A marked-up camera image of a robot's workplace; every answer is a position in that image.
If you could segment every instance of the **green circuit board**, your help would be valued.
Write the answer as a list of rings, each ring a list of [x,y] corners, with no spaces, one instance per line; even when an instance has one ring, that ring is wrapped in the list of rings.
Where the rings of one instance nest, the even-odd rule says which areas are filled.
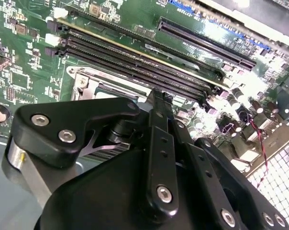
[[[100,7],[101,20],[117,24],[141,35],[147,35],[154,41],[219,69],[224,65],[221,59],[160,33],[157,30],[160,17],[172,20],[250,57],[257,62],[251,72],[238,75],[223,70],[228,81],[219,82],[228,88],[241,86],[244,92],[248,92],[247,96],[267,100],[269,95],[263,96],[263,93],[272,92],[279,82],[289,75],[287,71],[289,56],[276,50],[263,56],[261,55],[263,49],[254,42],[250,42],[252,38],[241,39],[238,36],[239,31],[222,24],[212,23],[212,18],[201,12],[188,13],[166,0],[0,0],[0,55],[11,60],[10,65],[0,71],[0,104],[6,106],[11,112],[11,117],[0,124],[1,136],[9,135],[13,113],[19,106],[28,103],[70,100],[73,79],[67,74],[66,68],[89,64],[72,57],[60,59],[46,56],[44,48],[50,46],[44,40],[45,35],[49,33],[46,21],[54,17],[55,7],[70,5],[90,12],[91,4]],[[137,46],[137,41],[127,42],[126,38],[120,34],[102,32],[84,18],[68,16],[60,21],[101,35],[119,44],[137,48],[156,58],[167,60],[156,52]],[[216,81],[214,76],[203,75],[203,77]],[[207,136],[214,130],[216,124],[210,124],[211,117],[206,116],[202,111],[199,111],[198,116],[204,122],[206,132],[203,131],[203,133]]]

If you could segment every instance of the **pcie slot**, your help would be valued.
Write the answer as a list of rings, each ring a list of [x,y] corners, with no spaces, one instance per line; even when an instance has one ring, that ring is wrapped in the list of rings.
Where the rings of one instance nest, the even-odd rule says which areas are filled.
[[[96,44],[91,44],[86,41],[82,41],[79,38],[69,37],[67,39],[66,46],[81,50],[83,52],[90,53],[94,56],[99,56],[104,59],[116,59],[116,62],[122,66],[129,66],[129,68],[137,68],[138,71],[141,71],[144,74],[150,73],[149,75],[154,74],[155,77],[159,79],[165,79],[166,81],[172,81],[173,83],[179,84],[182,87],[189,88],[193,93],[203,94],[204,90],[208,90],[208,88],[204,88],[193,82],[188,82],[187,80],[177,78],[173,74],[169,74],[167,71],[158,69],[156,67],[152,67],[147,63],[137,61],[130,57],[123,57],[121,54],[118,54],[111,49],[107,49],[106,47],[99,47]]]
[[[203,61],[195,60],[192,57],[190,57],[190,56],[188,56],[188,55],[186,55],[186,54],[184,54],[182,52],[179,52],[179,51],[177,51],[175,49],[167,47],[167,46],[165,46],[162,43],[150,40],[147,37],[141,36],[141,35],[133,32],[133,31],[127,30],[127,29],[125,29],[123,27],[120,27],[120,26],[118,26],[116,24],[113,24],[113,23],[110,23],[110,22],[107,22],[107,21],[103,21],[103,20],[101,20],[101,19],[99,19],[97,17],[94,17],[93,15],[91,15],[91,14],[89,14],[87,12],[81,11],[81,10],[73,8],[71,6],[66,6],[66,10],[68,10],[69,15],[71,15],[71,16],[78,16],[78,17],[85,18],[85,19],[87,19],[87,20],[89,20],[91,22],[94,22],[94,23],[97,23],[99,25],[104,26],[105,28],[112,29],[114,31],[117,31],[117,32],[123,34],[123,35],[131,37],[131,38],[136,39],[138,41],[144,42],[146,44],[152,45],[152,46],[154,46],[156,48],[159,48],[161,50],[164,50],[165,52],[170,53],[170,54],[172,54],[172,55],[174,55],[176,57],[179,57],[179,58],[185,59],[187,61],[190,61],[192,63],[195,63],[200,68],[206,69],[207,71],[211,71],[211,72],[215,72],[215,73],[219,72],[221,75],[223,75],[219,69],[217,69],[215,67],[212,67],[212,66],[206,64]]]
[[[134,60],[141,61],[147,65],[152,66],[155,69],[161,69],[164,72],[167,72],[171,75],[174,75],[176,79],[180,78],[180,79],[183,79],[184,81],[189,81],[192,84],[196,84],[199,89],[207,90],[207,87],[212,86],[211,84],[209,84],[205,81],[202,81],[200,79],[197,79],[193,76],[190,76],[190,75],[188,75],[182,71],[179,71],[177,69],[173,69],[171,67],[163,65],[157,61],[151,60],[149,58],[146,58],[144,56],[141,56],[141,55],[136,54],[134,52],[131,52],[129,50],[124,50],[123,48],[116,46],[116,45],[113,45],[107,41],[101,41],[97,38],[89,36],[88,34],[85,34],[85,33],[80,32],[80,31],[76,31],[75,29],[71,29],[69,31],[69,34],[73,35],[73,37],[75,37],[76,39],[80,39],[82,41],[86,41],[88,43],[92,43],[92,44],[95,44],[96,46],[102,47],[103,49],[107,49],[107,50],[109,50],[109,52],[118,53],[120,55],[120,58],[122,58],[122,56],[125,56],[128,58],[132,58]]]
[[[233,51],[226,46],[218,44],[207,37],[195,33],[190,29],[165,18],[160,19],[158,30],[167,34],[168,36],[194,46],[199,50],[206,51],[215,57],[221,58],[224,61],[228,61],[229,63],[244,68],[248,71],[251,71],[256,65],[256,62],[247,56]]]
[[[202,99],[201,95],[197,95],[192,91],[190,91],[189,89],[181,87],[180,85],[175,84],[170,80],[165,79],[161,80],[156,78],[155,75],[148,76],[141,71],[140,72],[137,71],[137,68],[133,68],[128,65],[122,66],[119,65],[117,62],[104,60],[103,58],[96,57],[92,54],[85,53],[74,48],[67,48],[64,51],[59,51],[59,56],[64,57],[66,55],[83,60],[87,63],[92,63],[95,66],[100,66],[101,68],[107,69],[111,72],[121,74],[123,76],[128,77],[132,81],[136,80],[148,84],[150,86],[159,87],[160,89],[166,92],[171,92],[174,95],[180,95],[182,97],[186,97],[194,101],[199,101]]]

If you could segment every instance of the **black plastic bracket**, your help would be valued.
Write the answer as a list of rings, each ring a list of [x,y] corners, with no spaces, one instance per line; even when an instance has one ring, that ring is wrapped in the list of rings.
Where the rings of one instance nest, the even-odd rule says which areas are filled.
[[[11,135],[19,148],[51,166],[65,168],[76,161],[87,131],[93,127],[99,130],[114,120],[134,119],[139,112],[138,106],[127,98],[31,104],[16,111]],[[46,116],[50,123],[36,126],[31,118],[37,114]],[[62,142],[58,137],[61,130],[73,131],[76,140]]]

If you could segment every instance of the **ram slot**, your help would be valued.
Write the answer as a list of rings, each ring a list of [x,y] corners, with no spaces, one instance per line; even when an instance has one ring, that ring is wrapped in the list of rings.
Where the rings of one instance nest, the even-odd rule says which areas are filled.
[[[134,59],[132,57],[123,56],[122,54],[108,49],[104,46],[98,46],[93,43],[86,42],[79,38],[69,37],[66,41],[66,46],[76,48],[83,52],[88,52],[90,54],[97,54],[104,59],[113,59],[117,61],[119,65],[129,66],[130,68],[137,68],[138,71],[141,71],[144,74],[154,74],[159,79],[164,79],[165,81],[172,81],[180,86],[189,88],[193,93],[203,94],[203,91],[209,90],[199,84],[193,83],[186,79],[178,78],[175,74],[171,74],[168,71],[165,71],[161,66],[151,66],[150,63]]]
[[[152,88],[158,87],[161,90],[173,93],[174,95],[180,95],[190,100],[199,101],[204,96],[193,92],[189,87],[184,87],[165,78],[160,79],[151,72],[143,71],[138,69],[138,67],[133,67],[132,65],[118,62],[117,59],[107,60],[103,57],[100,57],[99,53],[93,54],[85,50],[78,50],[76,48],[67,47],[63,51],[58,50],[57,54],[60,57],[69,55],[71,57],[92,64],[100,69],[107,69],[113,73],[121,74],[131,81],[140,81],[151,86]]]
[[[256,65],[256,62],[247,56],[165,18],[160,19],[158,30],[245,70],[251,71]]]
[[[171,75],[174,75],[176,78],[183,79],[185,81],[188,81],[192,84],[196,84],[198,88],[202,90],[206,90],[208,87],[211,87],[212,84],[209,84],[203,80],[200,80],[198,78],[195,78],[193,76],[190,76],[182,71],[179,71],[177,69],[171,68],[169,66],[163,65],[162,63],[159,63],[157,61],[154,61],[152,59],[149,59],[147,57],[144,57],[142,55],[139,55],[137,53],[131,52],[129,50],[123,49],[117,45],[111,44],[107,41],[102,41],[100,39],[94,38],[92,36],[89,36],[88,34],[85,34],[83,32],[77,31],[75,29],[71,29],[69,31],[69,34],[72,35],[71,38],[75,37],[77,39],[80,39],[82,41],[86,41],[88,43],[95,44],[96,46],[102,47],[105,50],[108,50],[109,52],[115,52],[117,54],[120,54],[120,58],[122,56],[132,58],[137,61],[141,61],[143,63],[146,63],[156,69],[163,70]]]

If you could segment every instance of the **metal cylinder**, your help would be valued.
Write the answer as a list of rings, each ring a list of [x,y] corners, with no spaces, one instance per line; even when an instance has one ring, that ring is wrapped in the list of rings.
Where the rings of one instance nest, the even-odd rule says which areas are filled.
[[[251,104],[258,114],[260,114],[264,111],[263,107],[261,107],[261,105],[258,101],[252,101]]]
[[[195,128],[202,129],[204,127],[204,124],[202,123],[202,120],[200,118],[196,118],[193,121]]]
[[[231,135],[231,137],[236,137],[237,133],[235,132],[235,130],[233,128],[231,128],[229,130],[229,134]]]
[[[195,128],[195,126],[190,126],[188,128],[188,132],[189,132],[191,138],[194,138],[197,135],[197,133],[198,133],[196,128]]]
[[[240,103],[235,98],[230,99],[229,103],[234,110],[237,110],[240,108]]]
[[[273,103],[273,102],[268,102],[267,103],[267,108],[273,114],[277,114],[279,112],[279,109],[278,109],[277,105],[275,103]]]
[[[242,128],[240,127],[238,121],[233,120],[232,123],[234,124],[233,129],[235,130],[235,132],[240,132],[242,130]]]
[[[239,101],[243,101],[245,99],[245,95],[243,92],[241,92],[240,89],[235,89],[235,93],[234,93],[235,98],[237,98],[237,100]]]

